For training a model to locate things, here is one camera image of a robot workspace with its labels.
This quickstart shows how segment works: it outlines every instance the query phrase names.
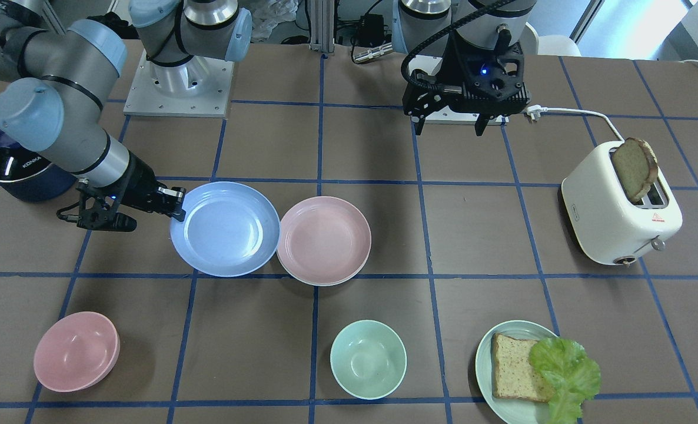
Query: plastic bag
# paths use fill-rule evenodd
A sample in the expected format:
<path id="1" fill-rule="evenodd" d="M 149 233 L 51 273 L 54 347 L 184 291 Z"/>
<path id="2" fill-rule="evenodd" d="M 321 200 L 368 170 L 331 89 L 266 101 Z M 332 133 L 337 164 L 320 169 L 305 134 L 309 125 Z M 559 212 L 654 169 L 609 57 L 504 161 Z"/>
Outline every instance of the plastic bag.
<path id="1" fill-rule="evenodd" d="M 252 40 L 265 41 L 281 22 L 295 21 L 300 0 L 240 0 L 252 13 Z"/>

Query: mint green bowl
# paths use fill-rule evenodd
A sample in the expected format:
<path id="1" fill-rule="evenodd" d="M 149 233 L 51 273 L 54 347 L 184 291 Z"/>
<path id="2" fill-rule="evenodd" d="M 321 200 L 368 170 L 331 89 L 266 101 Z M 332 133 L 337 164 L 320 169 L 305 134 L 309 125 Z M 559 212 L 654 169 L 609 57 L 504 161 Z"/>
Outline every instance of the mint green bowl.
<path id="1" fill-rule="evenodd" d="M 391 327 L 358 320 L 333 340 L 331 370 L 338 385 L 355 398 L 384 398 L 404 379 L 406 349 Z"/>

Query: white toaster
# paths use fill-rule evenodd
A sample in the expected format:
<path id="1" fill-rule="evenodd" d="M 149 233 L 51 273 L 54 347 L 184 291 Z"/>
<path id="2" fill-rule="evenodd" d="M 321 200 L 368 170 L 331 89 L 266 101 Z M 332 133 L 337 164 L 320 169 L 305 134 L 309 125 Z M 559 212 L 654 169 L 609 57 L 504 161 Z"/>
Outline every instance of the white toaster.
<path id="1" fill-rule="evenodd" d="M 561 183 L 568 222 L 582 251 L 604 265 L 629 265 L 663 250 L 681 228 L 681 209 L 661 169 L 637 204 L 624 195 L 610 155 L 623 142 L 598 145 Z"/>

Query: pink bowl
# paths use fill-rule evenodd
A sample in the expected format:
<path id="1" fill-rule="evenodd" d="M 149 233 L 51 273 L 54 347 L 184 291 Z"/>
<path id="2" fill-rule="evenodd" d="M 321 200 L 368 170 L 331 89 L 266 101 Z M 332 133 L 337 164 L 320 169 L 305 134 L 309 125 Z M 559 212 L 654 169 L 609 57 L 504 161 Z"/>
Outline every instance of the pink bowl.
<path id="1" fill-rule="evenodd" d="M 278 258 L 295 279 L 314 286 L 340 284 L 365 266 L 371 233 L 362 212 L 340 198 L 318 196 L 281 220 Z"/>
<path id="2" fill-rule="evenodd" d="M 32 367 L 46 389 L 74 392 L 101 381 L 116 364 L 118 350 L 111 320 L 97 312 L 77 312 L 45 332 Z"/>

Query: table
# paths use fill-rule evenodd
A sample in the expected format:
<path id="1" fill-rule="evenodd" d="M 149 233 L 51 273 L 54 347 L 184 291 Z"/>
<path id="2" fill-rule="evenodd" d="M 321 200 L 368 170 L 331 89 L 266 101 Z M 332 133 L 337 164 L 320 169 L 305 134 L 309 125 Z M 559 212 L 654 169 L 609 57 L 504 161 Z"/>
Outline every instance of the table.
<path id="1" fill-rule="evenodd" d="M 664 252 L 607 267 L 585 258 L 559 214 L 559 183 L 597 143 L 600 118 L 513 116 L 475 137 L 400 110 L 402 57 L 354 65 L 346 48 L 253 45 L 238 65 L 230 114 L 125 117 L 142 51 L 130 59 L 101 124 L 159 179 L 188 190 L 238 181 L 279 215 L 316 195 L 351 201 L 373 229 L 359 276 L 320 289 L 276 257 L 216 279 L 190 268 L 169 219 L 126 212 L 134 233 L 86 233 L 0 188 L 0 423 L 499 422 L 474 379 L 484 333 L 532 320 L 586 347 L 602 370 L 585 423 L 698 422 L 698 69 L 679 62 L 527 57 L 533 103 L 610 116 L 648 140 L 683 210 Z M 96 386 L 42 389 L 32 352 L 59 316 L 108 316 L 121 354 Z M 358 319 L 389 324 L 408 350 L 390 397 L 349 397 L 328 352 Z"/>

